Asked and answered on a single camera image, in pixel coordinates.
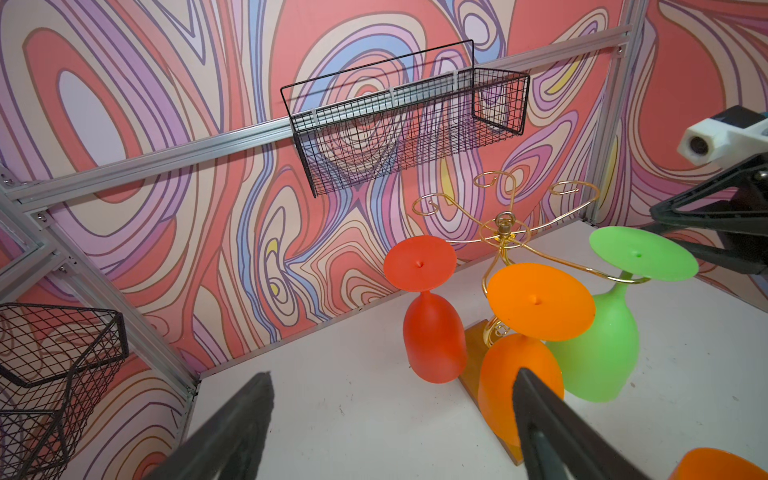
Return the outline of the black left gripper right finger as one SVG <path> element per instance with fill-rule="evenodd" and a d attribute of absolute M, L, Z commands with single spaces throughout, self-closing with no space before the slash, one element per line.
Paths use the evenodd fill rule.
<path fill-rule="evenodd" d="M 516 376 L 512 406 L 530 479 L 647 477 L 527 368 Z"/>

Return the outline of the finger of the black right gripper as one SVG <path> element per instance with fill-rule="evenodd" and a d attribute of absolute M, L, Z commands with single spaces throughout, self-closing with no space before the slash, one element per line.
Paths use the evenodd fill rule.
<path fill-rule="evenodd" d="M 674 225 L 669 223 L 651 223 L 645 231 L 663 235 L 666 233 L 700 228 L 715 231 L 723 242 L 723 248 L 674 239 L 678 245 L 689 251 L 694 257 L 716 266 L 746 275 L 767 275 L 767 224 L 750 223 L 749 225 L 722 226 L 696 224 Z"/>
<path fill-rule="evenodd" d="M 765 236 L 767 159 L 751 157 L 650 209 L 649 231 L 686 228 Z"/>

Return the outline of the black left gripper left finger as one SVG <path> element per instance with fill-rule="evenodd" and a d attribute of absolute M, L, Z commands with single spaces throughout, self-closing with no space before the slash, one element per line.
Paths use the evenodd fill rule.
<path fill-rule="evenodd" d="M 254 479 L 271 415 L 274 386 L 269 372 L 254 375 L 149 479 Z"/>

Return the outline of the green wine glass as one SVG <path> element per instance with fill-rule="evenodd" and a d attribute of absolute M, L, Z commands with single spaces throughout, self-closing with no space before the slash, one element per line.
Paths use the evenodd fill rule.
<path fill-rule="evenodd" d="M 582 400 L 604 403 L 618 397 L 639 359 L 639 330 L 626 302 L 628 281 L 636 277 L 685 281 L 699 272 L 699 264 L 678 243 L 630 227 L 597 229 L 589 243 L 602 260 L 621 270 L 619 280 L 593 297 L 596 314 L 586 332 L 546 346 L 561 367 L 566 391 Z"/>

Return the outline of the orange wine glass back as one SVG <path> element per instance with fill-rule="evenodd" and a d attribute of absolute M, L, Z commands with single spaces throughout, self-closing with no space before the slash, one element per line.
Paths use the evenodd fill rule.
<path fill-rule="evenodd" d="M 696 448 L 683 456 L 669 476 L 669 480 L 687 479 L 767 480 L 767 472 L 730 452 L 714 448 Z"/>

